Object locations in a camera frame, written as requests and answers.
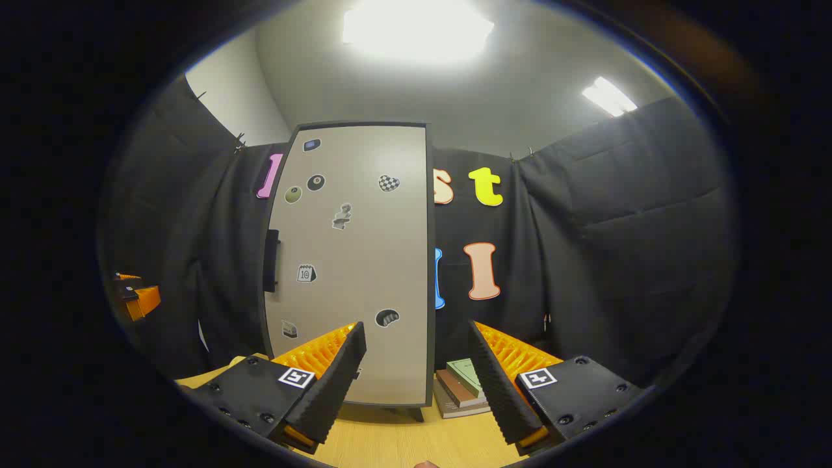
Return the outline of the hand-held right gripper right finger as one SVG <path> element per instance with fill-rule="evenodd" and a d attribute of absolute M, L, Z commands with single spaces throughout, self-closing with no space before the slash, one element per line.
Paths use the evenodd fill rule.
<path fill-rule="evenodd" d="M 502 437 L 521 456 L 600 429 L 644 394 L 588 356 L 561 359 L 474 320 L 467 344 Z"/>

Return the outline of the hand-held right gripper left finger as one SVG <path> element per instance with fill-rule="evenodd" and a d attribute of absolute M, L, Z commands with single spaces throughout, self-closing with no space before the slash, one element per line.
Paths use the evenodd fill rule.
<path fill-rule="evenodd" d="M 242 357 L 189 396 L 270 441 L 312 455 L 344 405 L 367 350 L 354 322 L 272 359 Z"/>

